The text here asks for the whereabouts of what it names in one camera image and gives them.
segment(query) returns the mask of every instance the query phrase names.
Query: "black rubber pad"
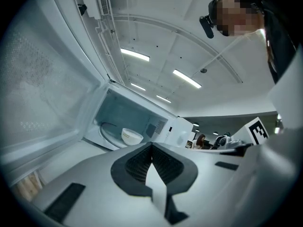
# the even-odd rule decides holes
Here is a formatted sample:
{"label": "black rubber pad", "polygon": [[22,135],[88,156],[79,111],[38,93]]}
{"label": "black rubber pad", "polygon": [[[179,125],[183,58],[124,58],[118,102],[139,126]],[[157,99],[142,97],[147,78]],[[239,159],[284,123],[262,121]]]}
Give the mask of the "black rubber pad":
{"label": "black rubber pad", "polygon": [[239,165],[235,165],[235,164],[231,164],[231,163],[227,163],[227,162],[223,162],[223,161],[218,161],[215,166],[219,166],[219,167],[223,167],[229,170],[237,170]]}
{"label": "black rubber pad", "polygon": [[48,217],[62,223],[64,218],[67,216],[77,199],[80,197],[85,186],[72,183],[70,184],[63,193],[44,211]]}

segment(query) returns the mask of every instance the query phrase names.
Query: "ceiling track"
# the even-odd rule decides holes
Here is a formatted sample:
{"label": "ceiling track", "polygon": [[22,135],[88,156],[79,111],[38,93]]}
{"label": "ceiling track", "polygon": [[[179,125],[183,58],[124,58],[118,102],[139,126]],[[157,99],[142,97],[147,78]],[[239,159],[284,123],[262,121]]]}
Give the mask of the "ceiling track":
{"label": "ceiling track", "polygon": [[148,24],[151,26],[156,26],[165,30],[169,30],[171,32],[175,32],[176,34],[188,39],[191,42],[194,42],[198,46],[200,46],[203,50],[205,50],[210,56],[214,57],[216,61],[218,61],[221,65],[223,65],[233,76],[235,81],[237,83],[242,83],[242,79],[238,75],[238,73],[235,71],[235,69],[226,61],[226,59],[221,55],[220,52],[215,50],[213,47],[211,47],[209,44],[198,38],[197,36],[193,35],[192,33],[184,30],[183,28],[174,26],[172,24],[163,22],[161,20],[157,20],[150,17],[143,17],[143,16],[137,16],[137,15],[123,15],[123,14],[115,14],[114,15],[115,21],[133,21],[136,23],[142,23],[142,24]]}

